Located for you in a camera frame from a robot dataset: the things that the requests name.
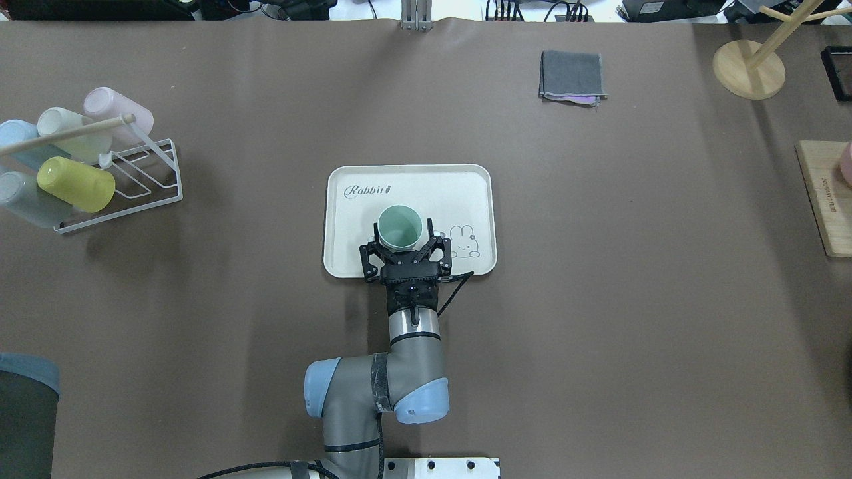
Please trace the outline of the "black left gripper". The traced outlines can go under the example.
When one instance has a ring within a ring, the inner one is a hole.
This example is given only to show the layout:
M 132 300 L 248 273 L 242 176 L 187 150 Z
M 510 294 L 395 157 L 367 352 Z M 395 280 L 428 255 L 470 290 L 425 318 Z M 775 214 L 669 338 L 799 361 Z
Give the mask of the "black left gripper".
M 433 220 L 427 218 L 429 239 L 414 252 L 413 260 L 402 261 L 381 242 L 379 224 L 374 222 L 372 228 L 373 240 L 359 247 L 360 263 L 365 281 L 377 281 L 380 275 L 387 292 L 387 313 L 413 307 L 438 312 L 439 279 L 451 275 L 450 239 L 436 234 Z M 371 257 L 377 257 L 383 267 L 371 263 Z

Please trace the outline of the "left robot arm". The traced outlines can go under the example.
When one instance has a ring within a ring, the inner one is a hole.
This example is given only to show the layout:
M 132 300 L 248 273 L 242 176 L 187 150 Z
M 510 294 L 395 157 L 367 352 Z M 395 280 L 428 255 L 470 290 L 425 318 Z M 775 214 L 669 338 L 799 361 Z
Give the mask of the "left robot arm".
M 424 424 L 449 412 L 449 381 L 439 316 L 439 285 L 469 278 L 451 273 L 451 240 L 436 234 L 420 249 L 393 251 L 374 224 L 375 239 L 360 246 L 364 279 L 387 292 L 390 350 L 364 357 L 312 363 L 304 379 L 308 415 L 323 422 L 322 460 L 256 462 L 211 473 L 211 477 L 381 478 L 385 454 L 381 417 Z

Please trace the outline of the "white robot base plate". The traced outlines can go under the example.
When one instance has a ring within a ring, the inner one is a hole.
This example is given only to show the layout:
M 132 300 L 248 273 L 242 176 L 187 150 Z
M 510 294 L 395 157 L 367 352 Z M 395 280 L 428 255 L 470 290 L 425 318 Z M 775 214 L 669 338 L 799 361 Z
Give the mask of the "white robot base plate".
M 387 458 L 383 478 L 501 478 L 498 458 Z

